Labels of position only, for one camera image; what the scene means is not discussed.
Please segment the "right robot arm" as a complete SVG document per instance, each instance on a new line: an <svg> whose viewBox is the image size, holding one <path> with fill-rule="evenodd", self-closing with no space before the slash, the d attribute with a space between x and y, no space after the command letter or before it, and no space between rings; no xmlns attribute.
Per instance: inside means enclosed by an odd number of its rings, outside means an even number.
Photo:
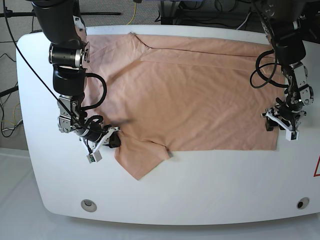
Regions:
<svg viewBox="0 0 320 240"><path fill-rule="evenodd" d="M60 110L58 127L62 133L75 132L90 154L95 146L109 148L121 145L118 129L103 125L103 117L88 117L87 111L101 106L107 96L105 80L98 74L88 73L85 64L90 61L90 43L87 41L85 23L77 0L33 0L33 11L42 32L50 41L48 61L53 66L53 89L59 94ZM100 99L89 106L82 106L87 78L102 84Z"/></svg>

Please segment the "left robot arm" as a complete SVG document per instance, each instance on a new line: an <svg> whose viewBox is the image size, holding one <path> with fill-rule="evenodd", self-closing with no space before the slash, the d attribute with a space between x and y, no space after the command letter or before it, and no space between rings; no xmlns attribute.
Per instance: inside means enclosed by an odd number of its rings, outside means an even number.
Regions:
<svg viewBox="0 0 320 240"><path fill-rule="evenodd" d="M276 105L266 109L267 131L279 127L298 138L301 119L306 116L303 107L314 101L314 92L308 84L308 70L302 63L306 49L300 35L300 16L307 0L253 0L265 35L272 50L262 53L256 60L255 73L264 83L284 89L285 99L276 98Z"/></svg>

